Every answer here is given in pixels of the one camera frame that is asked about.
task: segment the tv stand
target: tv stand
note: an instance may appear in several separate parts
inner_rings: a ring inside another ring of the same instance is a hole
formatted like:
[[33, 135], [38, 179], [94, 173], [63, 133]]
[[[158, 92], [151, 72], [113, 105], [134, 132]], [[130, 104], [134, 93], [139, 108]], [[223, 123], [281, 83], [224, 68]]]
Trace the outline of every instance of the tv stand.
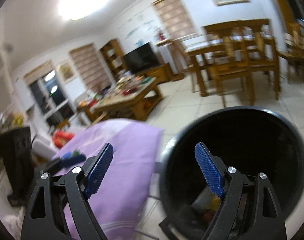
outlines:
[[174, 74], [169, 63], [166, 63], [159, 67], [149, 68], [147, 70], [137, 73], [137, 75], [155, 77], [158, 84], [164, 82], [182, 80], [184, 78], [183, 73]]

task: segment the wooden bookshelf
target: wooden bookshelf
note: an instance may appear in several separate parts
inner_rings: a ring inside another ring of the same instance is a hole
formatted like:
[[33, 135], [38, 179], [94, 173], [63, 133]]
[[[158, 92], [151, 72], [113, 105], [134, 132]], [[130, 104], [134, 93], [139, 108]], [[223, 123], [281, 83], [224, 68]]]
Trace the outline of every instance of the wooden bookshelf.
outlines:
[[117, 76], [121, 70], [128, 70], [122, 57], [124, 53], [117, 39], [109, 41], [100, 49], [105, 62], [107, 63], [115, 81], [118, 81]]

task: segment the black speaker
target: black speaker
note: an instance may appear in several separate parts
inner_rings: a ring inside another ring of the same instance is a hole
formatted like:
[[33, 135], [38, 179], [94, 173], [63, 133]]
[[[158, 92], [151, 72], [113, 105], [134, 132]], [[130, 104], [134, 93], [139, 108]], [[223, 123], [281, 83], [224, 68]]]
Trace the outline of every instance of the black speaker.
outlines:
[[8, 196], [11, 206], [22, 206], [28, 202], [27, 194], [34, 177], [31, 149], [29, 127], [16, 128], [0, 135], [0, 152], [12, 187], [12, 194]]

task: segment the white wall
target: white wall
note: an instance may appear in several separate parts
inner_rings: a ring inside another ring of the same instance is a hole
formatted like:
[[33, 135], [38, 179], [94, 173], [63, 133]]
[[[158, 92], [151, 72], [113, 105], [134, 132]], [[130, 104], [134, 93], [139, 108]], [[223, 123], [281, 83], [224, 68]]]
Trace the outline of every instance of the white wall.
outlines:
[[[17, 78], [23, 78], [25, 74], [38, 67], [42, 63], [52, 60], [53, 64], [56, 66], [58, 63], [69, 59], [71, 66], [74, 68], [75, 72], [78, 74], [72, 60], [69, 58], [68, 52], [77, 47], [89, 44], [94, 42], [94, 45], [97, 49], [100, 49], [106, 42], [104, 35], [89, 35], [79, 39], [71, 40], [65, 44], [62, 44], [59, 47], [52, 48], [49, 51], [46, 51], [37, 57], [25, 62], [23, 65], [12, 70], [11, 77], [13, 82], [16, 81]], [[67, 95], [68, 99], [74, 103], [74, 100], [86, 91], [86, 87], [83, 83], [83, 80], [78, 76], [76, 79], [71, 81], [68, 84], [64, 84], [62, 80], [60, 83], [63, 85], [63, 91]], [[32, 122], [34, 127], [39, 130], [43, 129], [47, 131], [49, 129], [48, 124], [43, 119], [43, 115], [39, 107], [34, 107], [32, 114]]]
[[[136, 43], [142, 39], [144, 43], [156, 43], [155, 29], [164, 29], [160, 19], [154, 11], [151, 3], [156, 0], [139, 0], [122, 14], [115, 18], [106, 29], [108, 39], [118, 38], [125, 53], [137, 48]], [[226, 22], [238, 19], [270, 18], [278, 47], [284, 48], [282, 26], [280, 19], [271, 0], [250, 0], [249, 3], [238, 3], [224, 6], [215, 6], [212, 0], [181, 0], [187, 12], [191, 16], [199, 34], [204, 34], [202, 26]], [[130, 31], [134, 34], [127, 38]], [[205, 37], [198, 37], [186, 41], [185, 44], [193, 44], [204, 41]]]

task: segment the ceiling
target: ceiling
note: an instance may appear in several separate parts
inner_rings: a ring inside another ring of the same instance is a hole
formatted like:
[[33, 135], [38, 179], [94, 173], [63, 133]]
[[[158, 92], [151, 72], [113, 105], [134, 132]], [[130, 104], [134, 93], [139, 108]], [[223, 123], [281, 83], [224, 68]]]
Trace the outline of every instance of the ceiling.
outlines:
[[100, 33], [124, 9], [137, 0], [111, 0], [102, 9], [75, 21], [58, 15], [60, 0], [6, 0], [0, 10], [1, 35], [13, 46], [11, 67], [71, 39]]

